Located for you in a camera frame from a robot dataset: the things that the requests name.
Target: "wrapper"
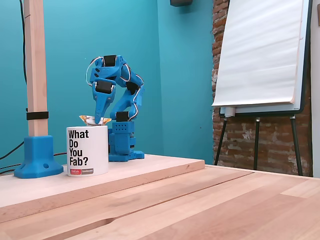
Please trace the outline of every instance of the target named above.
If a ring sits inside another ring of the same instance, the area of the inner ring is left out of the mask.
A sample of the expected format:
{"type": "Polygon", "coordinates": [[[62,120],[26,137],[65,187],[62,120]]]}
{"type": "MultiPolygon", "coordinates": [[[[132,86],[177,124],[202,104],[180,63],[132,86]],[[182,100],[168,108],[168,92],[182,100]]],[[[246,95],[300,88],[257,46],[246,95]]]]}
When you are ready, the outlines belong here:
{"type": "Polygon", "coordinates": [[[98,124],[96,124],[94,116],[81,115],[79,117],[82,119],[82,121],[87,126],[104,126],[104,125],[106,125],[108,122],[110,122],[112,120],[111,118],[102,117],[100,119],[100,122],[98,124]]]}

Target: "brick wall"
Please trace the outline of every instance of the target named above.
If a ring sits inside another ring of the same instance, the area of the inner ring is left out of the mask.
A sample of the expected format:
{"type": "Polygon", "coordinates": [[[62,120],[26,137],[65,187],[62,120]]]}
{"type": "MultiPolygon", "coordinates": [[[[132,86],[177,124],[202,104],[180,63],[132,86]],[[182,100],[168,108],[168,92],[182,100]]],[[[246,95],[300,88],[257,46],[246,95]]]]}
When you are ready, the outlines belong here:
{"type": "MultiPolygon", "coordinates": [[[[221,46],[228,15],[229,0],[213,0],[213,63],[212,91],[215,97],[221,46]]],[[[310,74],[307,78],[305,107],[296,116],[297,134],[304,176],[312,176],[311,155],[311,89],[310,74]]],[[[223,119],[219,108],[213,111],[214,158],[217,154],[223,119]]],[[[228,119],[220,152],[220,166],[252,169],[254,164],[255,118],[228,119]]],[[[298,174],[296,155],[289,117],[262,117],[259,132],[258,170],[284,174],[298,174]]]]}

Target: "blue post base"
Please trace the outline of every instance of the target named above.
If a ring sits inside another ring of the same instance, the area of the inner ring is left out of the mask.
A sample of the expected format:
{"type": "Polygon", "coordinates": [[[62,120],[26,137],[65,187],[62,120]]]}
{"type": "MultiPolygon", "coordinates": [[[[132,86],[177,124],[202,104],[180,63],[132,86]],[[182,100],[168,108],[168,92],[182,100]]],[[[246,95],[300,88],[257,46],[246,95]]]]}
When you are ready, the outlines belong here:
{"type": "Polygon", "coordinates": [[[24,162],[15,169],[14,175],[21,179],[35,179],[57,175],[64,167],[54,160],[54,138],[28,136],[24,138],[24,162]]]}
{"type": "Polygon", "coordinates": [[[142,151],[134,151],[136,138],[133,136],[133,121],[113,122],[108,129],[109,162],[127,162],[132,159],[144,159],[142,151]]]}

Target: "teal wall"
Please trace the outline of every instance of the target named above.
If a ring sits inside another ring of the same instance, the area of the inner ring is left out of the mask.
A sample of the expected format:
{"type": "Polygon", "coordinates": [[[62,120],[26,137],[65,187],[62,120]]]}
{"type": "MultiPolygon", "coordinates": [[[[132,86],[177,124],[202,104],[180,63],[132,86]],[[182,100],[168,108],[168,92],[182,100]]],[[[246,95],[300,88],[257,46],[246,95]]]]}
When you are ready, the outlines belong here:
{"type": "MultiPolygon", "coordinates": [[[[137,150],[212,163],[211,0],[178,8],[169,0],[45,0],[44,24],[55,153],[66,151],[66,127],[81,126],[79,115],[94,114],[85,83],[88,64],[98,55],[117,54],[145,82],[135,121],[137,150]]],[[[2,156],[28,135],[18,0],[0,1],[0,36],[2,156]]],[[[122,93],[118,87],[115,101],[122,93]]],[[[21,147],[0,167],[23,159],[21,147]]],[[[55,159],[66,162],[65,156],[55,159]]]]}
{"type": "Polygon", "coordinates": [[[158,0],[164,154],[213,162],[212,0],[158,0]]]}
{"type": "MultiPolygon", "coordinates": [[[[81,126],[79,115],[94,115],[95,101],[85,82],[90,61],[117,54],[145,81],[142,109],[135,122],[136,149],[163,155],[157,0],[45,0],[44,24],[54,152],[66,151],[66,127],[81,126]]],[[[0,35],[2,156],[28,134],[18,0],[0,1],[0,35]]],[[[122,96],[120,89],[116,100],[122,96]]],[[[23,152],[21,147],[0,161],[0,166],[21,163],[23,152]]],[[[66,162],[65,156],[56,159],[66,162]]]]}

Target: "mug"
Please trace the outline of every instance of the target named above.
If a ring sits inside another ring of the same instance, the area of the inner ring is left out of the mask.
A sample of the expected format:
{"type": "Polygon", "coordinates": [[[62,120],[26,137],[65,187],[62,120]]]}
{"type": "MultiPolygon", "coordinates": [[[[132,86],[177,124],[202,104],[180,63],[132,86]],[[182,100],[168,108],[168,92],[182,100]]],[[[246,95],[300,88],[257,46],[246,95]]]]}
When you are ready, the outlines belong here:
{"type": "Polygon", "coordinates": [[[108,126],[66,128],[67,175],[89,177],[108,172],[108,126]]]}

